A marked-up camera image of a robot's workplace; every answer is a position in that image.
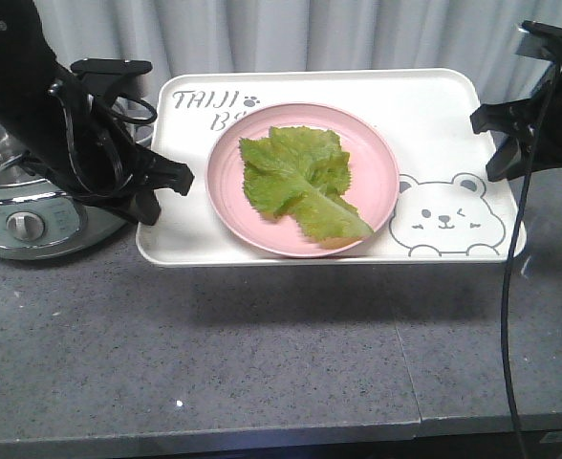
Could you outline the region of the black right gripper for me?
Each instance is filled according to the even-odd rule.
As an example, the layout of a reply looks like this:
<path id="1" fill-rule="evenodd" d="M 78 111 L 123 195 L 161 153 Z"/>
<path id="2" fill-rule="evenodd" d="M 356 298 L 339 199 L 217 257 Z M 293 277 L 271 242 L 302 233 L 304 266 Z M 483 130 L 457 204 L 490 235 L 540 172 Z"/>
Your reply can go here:
<path id="1" fill-rule="evenodd" d="M 482 104 L 470 115 L 474 134 L 495 131 L 506 138 L 486 164 L 490 182 L 514 180 L 533 170 L 562 168 L 562 70 L 552 64 L 530 98 Z M 530 143 L 517 139 L 534 139 Z"/>

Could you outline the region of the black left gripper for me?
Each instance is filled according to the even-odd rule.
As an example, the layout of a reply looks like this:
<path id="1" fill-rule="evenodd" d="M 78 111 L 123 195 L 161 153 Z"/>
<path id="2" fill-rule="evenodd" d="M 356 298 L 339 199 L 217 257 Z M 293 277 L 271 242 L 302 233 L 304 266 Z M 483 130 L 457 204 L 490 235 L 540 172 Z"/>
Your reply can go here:
<path id="1" fill-rule="evenodd" d="M 22 161 L 78 200 L 117 210 L 133 224 L 153 226 L 161 207 L 153 190 L 186 196 L 194 174 L 140 144 L 130 133 L 158 117 L 146 100 L 92 95 L 67 80 L 22 93 L 27 153 Z"/>

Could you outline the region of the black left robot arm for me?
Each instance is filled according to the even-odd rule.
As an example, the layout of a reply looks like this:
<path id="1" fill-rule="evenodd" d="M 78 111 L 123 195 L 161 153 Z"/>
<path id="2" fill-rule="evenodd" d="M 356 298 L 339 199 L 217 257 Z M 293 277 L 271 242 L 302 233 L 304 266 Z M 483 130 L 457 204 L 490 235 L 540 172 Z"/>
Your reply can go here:
<path id="1" fill-rule="evenodd" d="M 151 69 L 143 60 L 92 58 L 65 68 L 34 2 L 0 1 L 0 124 L 25 145 L 22 164 L 86 206 L 148 226 L 161 214 L 156 190 L 185 196 L 194 180 L 186 164 L 127 129 L 157 118 L 134 84 Z"/>

